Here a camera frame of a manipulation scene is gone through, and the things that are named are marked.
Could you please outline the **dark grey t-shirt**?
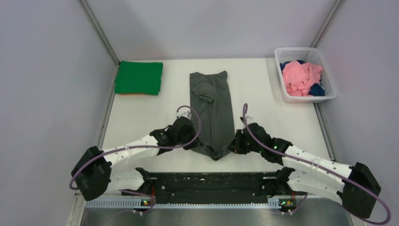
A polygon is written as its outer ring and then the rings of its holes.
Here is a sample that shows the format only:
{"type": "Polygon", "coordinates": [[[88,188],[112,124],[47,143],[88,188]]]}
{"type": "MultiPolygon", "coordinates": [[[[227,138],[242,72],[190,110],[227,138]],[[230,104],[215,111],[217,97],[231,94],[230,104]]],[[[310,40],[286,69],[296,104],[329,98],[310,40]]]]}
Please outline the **dark grey t-shirt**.
{"type": "Polygon", "coordinates": [[[235,138],[228,73],[190,74],[190,106],[200,117],[201,145],[193,151],[217,161],[230,153],[235,138]]]}

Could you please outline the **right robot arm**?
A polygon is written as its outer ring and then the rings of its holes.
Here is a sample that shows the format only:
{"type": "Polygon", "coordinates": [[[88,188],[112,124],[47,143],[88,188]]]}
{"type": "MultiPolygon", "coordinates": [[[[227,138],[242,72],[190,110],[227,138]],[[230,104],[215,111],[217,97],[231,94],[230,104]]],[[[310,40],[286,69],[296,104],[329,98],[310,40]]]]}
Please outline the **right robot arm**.
{"type": "Polygon", "coordinates": [[[368,166],[337,163],[310,154],[291,142],[271,137],[257,123],[236,131],[227,148],[236,154],[259,153],[268,162],[281,165],[276,188],[282,194],[305,192],[342,205],[352,215],[368,219],[381,187],[368,166]]]}

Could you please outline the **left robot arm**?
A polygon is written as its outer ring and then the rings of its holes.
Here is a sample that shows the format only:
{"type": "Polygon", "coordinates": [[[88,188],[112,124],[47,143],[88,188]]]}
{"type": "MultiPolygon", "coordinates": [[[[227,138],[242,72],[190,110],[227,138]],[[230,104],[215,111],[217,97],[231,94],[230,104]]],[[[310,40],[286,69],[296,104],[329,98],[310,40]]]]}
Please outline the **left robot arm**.
{"type": "Polygon", "coordinates": [[[187,116],[179,116],[165,129],[156,129],[131,143],[104,150],[90,147],[71,172],[74,189],[79,190],[86,201],[125,189],[146,194],[151,182],[145,170],[134,167],[136,161],[175,148],[190,150],[198,143],[192,121],[187,116]]]}

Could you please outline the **folded green t-shirt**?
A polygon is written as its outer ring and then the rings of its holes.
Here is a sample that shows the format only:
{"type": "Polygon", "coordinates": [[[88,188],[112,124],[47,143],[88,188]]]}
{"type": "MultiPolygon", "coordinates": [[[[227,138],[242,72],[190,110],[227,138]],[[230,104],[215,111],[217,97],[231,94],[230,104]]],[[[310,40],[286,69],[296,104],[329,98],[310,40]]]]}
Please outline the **folded green t-shirt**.
{"type": "Polygon", "coordinates": [[[158,95],[163,63],[122,61],[115,80],[116,94],[158,95]]]}

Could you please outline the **white plastic basket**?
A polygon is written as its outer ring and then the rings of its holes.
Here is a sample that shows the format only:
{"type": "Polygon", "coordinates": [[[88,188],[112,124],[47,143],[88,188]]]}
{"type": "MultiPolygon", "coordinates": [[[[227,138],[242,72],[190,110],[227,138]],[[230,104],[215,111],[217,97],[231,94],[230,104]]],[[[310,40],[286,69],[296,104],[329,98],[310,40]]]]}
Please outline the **white plastic basket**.
{"type": "Polygon", "coordinates": [[[318,103],[337,96],[332,73],[316,48],[284,47],[274,51],[280,91],[286,103],[318,103]]]}

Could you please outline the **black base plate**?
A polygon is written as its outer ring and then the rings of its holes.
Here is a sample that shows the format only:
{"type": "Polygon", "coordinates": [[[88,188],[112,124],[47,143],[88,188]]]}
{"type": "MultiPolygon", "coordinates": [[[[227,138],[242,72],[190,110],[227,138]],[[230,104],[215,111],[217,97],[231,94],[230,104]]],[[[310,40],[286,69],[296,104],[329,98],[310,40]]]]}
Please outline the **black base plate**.
{"type": "Polygon", "coordinates": [[[277,172],[164,173],[144,172],[137,192],[153,195],[157,204],[267,203],[294,192],[277,179],[277,172]]]}

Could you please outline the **left corner metal post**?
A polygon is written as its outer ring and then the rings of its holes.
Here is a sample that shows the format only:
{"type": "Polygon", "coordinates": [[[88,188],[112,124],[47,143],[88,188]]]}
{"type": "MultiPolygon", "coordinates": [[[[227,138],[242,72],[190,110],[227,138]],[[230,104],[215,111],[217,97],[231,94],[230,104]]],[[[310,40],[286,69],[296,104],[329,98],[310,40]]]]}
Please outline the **left corner metal post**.
{"type": "Polygon", "coordinates": [[[97,34],[98,38],[100,39],[102,45],[104,46],[106,52],[114,62],[114,64],[119,67],[120,60],[118,59],[111,43],[109,42],[108,38],[106,37],[105,32],[103,31],[97,17],[94,14],[89,2],[87,0],[78,0],[79,4],[82,6],[84,13],[87,15],[95,33],[97,34]]]}

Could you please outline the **corner metal post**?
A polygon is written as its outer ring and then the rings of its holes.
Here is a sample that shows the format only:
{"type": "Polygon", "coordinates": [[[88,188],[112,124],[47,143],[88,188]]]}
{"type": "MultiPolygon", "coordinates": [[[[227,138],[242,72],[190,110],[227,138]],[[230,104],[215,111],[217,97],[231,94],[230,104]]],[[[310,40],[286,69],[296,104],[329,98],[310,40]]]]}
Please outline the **corner metal post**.
{"type": "Polygon", "coordinates": [[[333,4],[330,12],[328,13],[328,15],[327,15],[326,19],[324,20],[321,28],[319,29],[318,33],[316,34],[316,37],[314,38],[314,40],[312,41],[312,43],[310,45],[311,48],[317,48],[317,46],[319,45],[319,43],[323,39],[325,33],[329,29],[329,26],[333,23],[334,18],[336,17],[336,15],[340,11],[340,9],[341,9],[341,7],[343,6],[344,3],[345,3],[345,0],[335,0],[334,1],[334,4],[333,4]]]}
{"type": "Polygon", "coordinates": [[[84,13],[87,15],[95,33],[97,34],[98,38],[100,39],[102,45],[104,46],[106,52],[114,62],[114,64],[119,67],[120,60],[118,59],[111,43],[109,42],[108,38],[106,37],[105,32],[103,31],[97,17],[94,14],[89,2],[87,0],[78,0],[79,4],[82,6],[84,13]]]}

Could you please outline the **right corner metal post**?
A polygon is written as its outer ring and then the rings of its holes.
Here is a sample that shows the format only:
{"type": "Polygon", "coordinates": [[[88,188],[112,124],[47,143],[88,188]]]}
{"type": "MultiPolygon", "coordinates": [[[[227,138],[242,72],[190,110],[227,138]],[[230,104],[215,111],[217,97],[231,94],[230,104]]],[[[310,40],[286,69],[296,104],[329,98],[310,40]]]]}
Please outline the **right corner metal post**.
{"type": "Polygon", "coordinates": [[[317,46],[319,45],[319,43],[323,39],[325,33],[329,29],[329,26],[333,23],[334,18],[336,17],[336,15],[340,11],[340,9],[341,9],[341,7],[343,6],[344,3],[345,3],[345,0],[335,0],[334,1],[334,4],[333,4],[330,12],[328,13],[328,15],[327,15],[326,19],[324,20],[321,28],[319,29],[318,33],[316,34],[316,37],[314,38],[314,40],[312,41],[312,43],[310,45],[311,48],[317,48],[317,46]]]}

